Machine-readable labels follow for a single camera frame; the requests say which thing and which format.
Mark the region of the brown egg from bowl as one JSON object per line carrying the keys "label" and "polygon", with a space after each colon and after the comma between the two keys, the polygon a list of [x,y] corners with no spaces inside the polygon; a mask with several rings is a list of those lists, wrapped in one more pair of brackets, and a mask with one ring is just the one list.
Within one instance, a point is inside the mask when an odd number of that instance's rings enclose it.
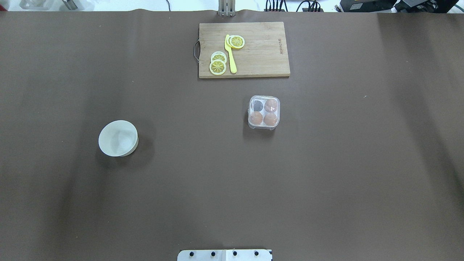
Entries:
{"label": "brown egg from bowl", "polygon": [[253,125],[261,125],[263,116],[260,111],[253,111],[249,116],[249,123]]}

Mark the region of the clear plastic egg box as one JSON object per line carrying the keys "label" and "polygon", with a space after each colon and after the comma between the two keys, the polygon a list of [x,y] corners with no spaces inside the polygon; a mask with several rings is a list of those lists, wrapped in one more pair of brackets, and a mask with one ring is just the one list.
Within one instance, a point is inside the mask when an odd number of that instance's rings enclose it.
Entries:
{"label": "clear plastic egg box", "polygon": [[[267,101],[267,99],[276,99],[278,102],[279,102],[279,107],[277,109],[277,111],[274,113],[277,115],[278,117],[278,123],[276,126],[266,126],[262,120],[262,124],[261,125],[253,125],[253,124],[250,124],[249,123],[249,117],[250,117],[250,114],[253,112],[253,111],[260,111],[260,113],[262,114],[263,118],[265,117],[265,115],[268,113],[267,111],[265,111],[265,103]],[[247,121],[248,121],[248,126],[252,129],[268,129],[270,131],[274,130],[278,125],[279,125],[279,122],[280,122],[280,112],[281,112],[281,103],[280,103],[280,100],[275,97],[275,96],[265,96],[265,95],[254,95],[250,98],[250,101],[249,101],[249,104],[248,104],[248,116],[247,116]]]}

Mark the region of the brown egg front slot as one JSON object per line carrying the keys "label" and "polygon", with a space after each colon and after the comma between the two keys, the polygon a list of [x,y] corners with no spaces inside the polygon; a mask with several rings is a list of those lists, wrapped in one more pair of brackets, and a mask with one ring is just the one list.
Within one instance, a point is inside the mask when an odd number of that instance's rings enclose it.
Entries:
{"label": "brown egg front slot", "polygon": [[274,113],[267,113],[263,119],[266,126],[276,126],[278,123],[278,117]]}

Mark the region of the brown egg slot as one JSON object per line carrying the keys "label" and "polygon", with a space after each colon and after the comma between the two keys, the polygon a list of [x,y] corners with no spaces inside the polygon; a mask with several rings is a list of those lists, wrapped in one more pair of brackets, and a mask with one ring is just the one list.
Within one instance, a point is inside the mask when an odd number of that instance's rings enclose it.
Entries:
{"label": "brown egg slot", "polygon": [[278,123],[278,117],[274,113],[267,113],[263,119],[266,126],[276,126]]}
{"label": "brown egg slot", "polygon": [[265,103],[265,111],[275,113],[279,107],[279,102],[276,99],[267,99]]}

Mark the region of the brown egg rear slot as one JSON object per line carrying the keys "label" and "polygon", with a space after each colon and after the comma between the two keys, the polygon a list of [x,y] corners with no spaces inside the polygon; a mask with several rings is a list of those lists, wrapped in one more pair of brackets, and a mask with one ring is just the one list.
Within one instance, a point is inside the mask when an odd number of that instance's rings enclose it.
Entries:
{"label": "brown egg rear slot", "polygon": [[267,99],[265,103],[265,111],[275,113],[279,107],[279,102],[276,99]]}

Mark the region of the yellow plastic knife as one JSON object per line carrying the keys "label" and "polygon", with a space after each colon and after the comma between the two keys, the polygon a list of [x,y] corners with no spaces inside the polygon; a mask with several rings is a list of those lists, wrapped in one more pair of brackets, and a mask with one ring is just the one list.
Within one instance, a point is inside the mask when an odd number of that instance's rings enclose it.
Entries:
{"label": "yellow plastic knife", "polygon": [[236,67],[236,64],[235,64],[235,61],[234,61],[232,48],[231,48],[231,46],[230,46],[229,43],[228,43],[229,37],[230,37],[229,34],[227,34],[227,35],[225,36],[224,47],[225,47],[225,50],[226,50],[227,53],[228,53],[228,61],[229,61],[230,72],[233,73],[233,74],[235,74],[235,73],[237,73],[237,67]]}

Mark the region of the bamboo cutting board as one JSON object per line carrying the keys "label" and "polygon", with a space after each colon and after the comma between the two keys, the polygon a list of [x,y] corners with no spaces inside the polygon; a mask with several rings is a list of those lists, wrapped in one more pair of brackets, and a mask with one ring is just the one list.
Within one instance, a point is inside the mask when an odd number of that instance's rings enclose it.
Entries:
{"label": "bamboo cutting board", "polygon": [[[235,42],[241,36],[244,46],[231,48],[236,72],[215,75],[210,71],[210,57],[216,51],[229,55],[225,37]],[[201,23],[199,25],[199,72],[201,79],[257,78],[290,76],[290,63],[283,22]]]}

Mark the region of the white ceramic bowl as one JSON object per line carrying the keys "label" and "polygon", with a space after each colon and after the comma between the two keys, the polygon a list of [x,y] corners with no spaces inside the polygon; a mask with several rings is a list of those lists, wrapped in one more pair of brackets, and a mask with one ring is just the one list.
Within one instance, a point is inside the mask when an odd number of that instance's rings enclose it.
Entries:
{"label": "white ceramic bowl", "polygon": [[98,137],[98,147],[110,157],[128,156],[136,150],[138,144],[136,127],[125,120],[110,122],[103,127]]}

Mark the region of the aluminium frame post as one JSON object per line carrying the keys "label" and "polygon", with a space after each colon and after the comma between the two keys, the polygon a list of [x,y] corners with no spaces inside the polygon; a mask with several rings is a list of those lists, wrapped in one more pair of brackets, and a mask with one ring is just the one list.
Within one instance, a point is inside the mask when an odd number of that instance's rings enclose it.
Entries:
{"label": "aluminium frame post", "polygon": [[219,17],[234,17],[236,15],[235,0],[219,0],[218,7]]}

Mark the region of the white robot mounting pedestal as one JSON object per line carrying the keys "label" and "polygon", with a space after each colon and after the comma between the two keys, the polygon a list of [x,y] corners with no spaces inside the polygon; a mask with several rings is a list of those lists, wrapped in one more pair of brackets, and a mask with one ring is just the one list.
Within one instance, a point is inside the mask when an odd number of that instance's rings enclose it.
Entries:
{"label": "white robot mounting pedestal", "polygon": [[268,249],[206,249],[182,250],[178,261],[272,261],[272,250]]}

